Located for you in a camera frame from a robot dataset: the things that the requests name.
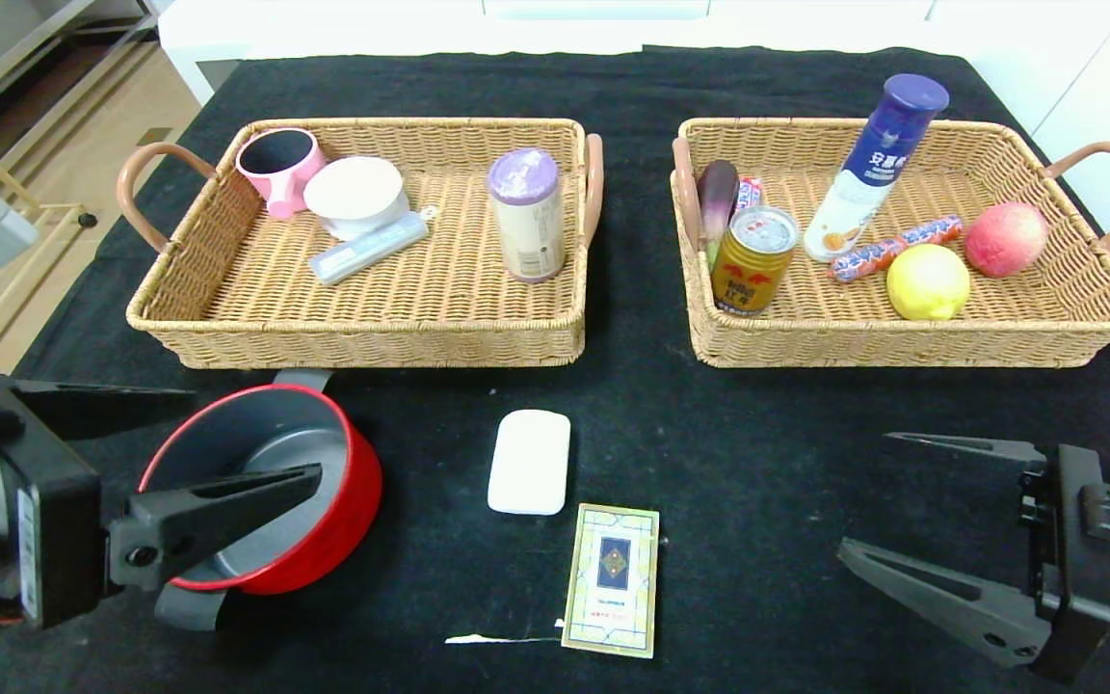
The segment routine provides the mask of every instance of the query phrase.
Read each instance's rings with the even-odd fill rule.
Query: red fruit
[[[988,276],[1027,269],[1048,245],[1048,220],[1026,202],[1003,202],[982,211],[966,234],[966,260]]]

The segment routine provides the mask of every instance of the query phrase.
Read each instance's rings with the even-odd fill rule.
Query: wicker basket
[[[234,168],[252,135],[306,128],[327,159],[390,159],[413,209],[437,207],[431,237],[340,284],[323,286],[307,259],[335,241],[311,212],[264,211]],[[516,147],[543,147],[559,165],[564,271],[513,281],[490,212],[486,172]],[[208,177],[171,240],[135,209],[133,184],[159,153]],[[142,147],[123,165],[119,203],[159,255],[128,306],[128,323],[191,369],[543,368],[585,348],[589,241],[603,204],[603,141],[549,119],[311,119],[246,124],[212,170],[175,144]]]
[[[758,319],[714,306],[693,175],[714,159],[763,178],[766,202],[803,228],[850,152],[862,119],[693,119],[675,140],[670,174],[692,345],[714,368],[1074,368],[1110,342],[1110,233],[1096,238],[1056,183],[1098,143],[1045,168],[1017,132],[995,123],[938,121],[911,158],[862,243],[940,215],[973,220],[983,208],[1026,201],[1051,224],[1048,249],[1025,272],[988,280],[951,321],[907,321],[890,306],[885,273],[840,284],[796,253]],[[960,252],[961,241],[952,245]]]

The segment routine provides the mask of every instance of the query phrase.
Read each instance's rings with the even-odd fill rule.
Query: white soap
[[[485,503],[505,514],[549,516],[564,507],[573,423],[546,410],[516,410],[500,422]]]

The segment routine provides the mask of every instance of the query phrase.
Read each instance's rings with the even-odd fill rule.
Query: blue cap
[[[948,107],[948,91],[937,80],[921,74],[890,77],[885,80],[885,95],[899,109],[925,111],[929,119]]]
[[[948,91],[937,80],[895,74],[885,82],[885,97],[868,118],[868,128],[882,141],[917,142],[928,123],[948,105]]]

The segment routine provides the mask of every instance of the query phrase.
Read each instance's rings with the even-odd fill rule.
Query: playing card
[[[581,504],[568,579],[568,648],[654,657],[657,511]]]

